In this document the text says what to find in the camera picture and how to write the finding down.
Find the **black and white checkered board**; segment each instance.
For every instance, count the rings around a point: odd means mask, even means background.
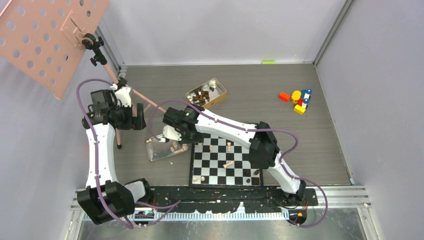
[[[228,142],[231,143],[231,151],[227,151]],[[206,134],[202,145],[192,146],[188,185],[201,188],[263,187],[262,169],[252,166],[248,157],[249,150],[241,145]],[[234,164],[225,169],[223,165],[230,161],[234,161]]]

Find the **round hole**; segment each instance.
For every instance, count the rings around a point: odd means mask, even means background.
[[[32,29],[38,29],[39,28],[39,23],[36,20],[33,20],[31,22],[31,27],[32,27]]]
[[[43,52],[43,50],[41,49],[40,46],[38,46],[38,47],[35,48],[35,53],[36,54],[40,55],[42,52]]]
[[[17,13],[21,16],[23,16],[25,14],[25,8],[23,6],[18,6],[17,7]]]
[[[56,21],[55,21],[55,20],[51,21],[50,25],[51,25],[51,27],[52,27],[52,28],[54,28],[54,29],[58,26],[58,24],[56,23]]]
[[[15,23],[14,23],[12,20],[7,21],[6,25],[7,25],[7,28],[8,28],[10,31],[15,30],[15,28],[16,28]]]
[[[40,8],[40,14],[42,16],[45,16],[47,14],[47,11],[46,11],[46,9],[44,7]]]
[[[30,36],[28,36],[28,35],[23,35],[22,36],[22,42],[24,43],[24,44],[27,44],[27,43],[29,43],[30,42]]]
[[[21,56],[21,52],[18,49],[15,49],[13,50],[12,55],[15,59],[18,59]]]
[[[42,36],[42,38],[44,39],[44,41],[48,41],[50,39],[50,36],[48,33],[44,33],[44,35]]]
[[[27,66],[29,69],[32,69],[32,68],[34,67],[34,62],[33,62],[33,61],[28,61],[28,62],[26,63],[26,66]]]

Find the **hole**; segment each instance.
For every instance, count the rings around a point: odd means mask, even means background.
[[[38,29],[39,28],[39,23],[36,20],[33,20],[31,22],[31,27],[32,27],[32,29]]]
[[[34,62],[33,62],[33,61],[28,61],[28,62],[26,63],[26,66],[27,66],[29,69],[32,69],[32,68],[34,67]]]
[[[22,42],[24,43],[24,44],[27,44],[27,43],[29,43],[30,42],[30,36],[28,36],[28,35],[23,35],[22,36]]]
[[[12,55],[15,59],[18,59],[21,56],[21,52],[18,49],[15,49],[13,50]]]
[[[25,14],[25,8],[23,6],[18,6],[17,7],[17,13],[21,16],[23,16]]]
[[[40,55],[42,52],[43,52],[43,50],[41,49],[40,46],[38,46],[38,47],[35,48],[35,53],[36,54]]]
[[[45,16],[47,14],[47,11],[46,11],[46,9],[44,7],[40,8],[40,14],[42,16]]]
[[[8,28],[10,31],[15,30],[15,28],[16,28],[15,23],[14,23],[12,20],[7,21],[6,25],[7,25],[7,28]]]

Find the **white wall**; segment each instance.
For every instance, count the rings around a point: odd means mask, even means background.
[[[0,239],[58,240],[76,188],[89,169],[87,136],[76,87],[88,78],[108,75],[94,67],[86,52],[62,100],[0,58]],[[106,88],[87,83],[90,92]]]
[[[385,239],[423,239],[424,2],[356,1],[318,66]]]
[[[110,0],[127,65],[312,62],[344,0]]]

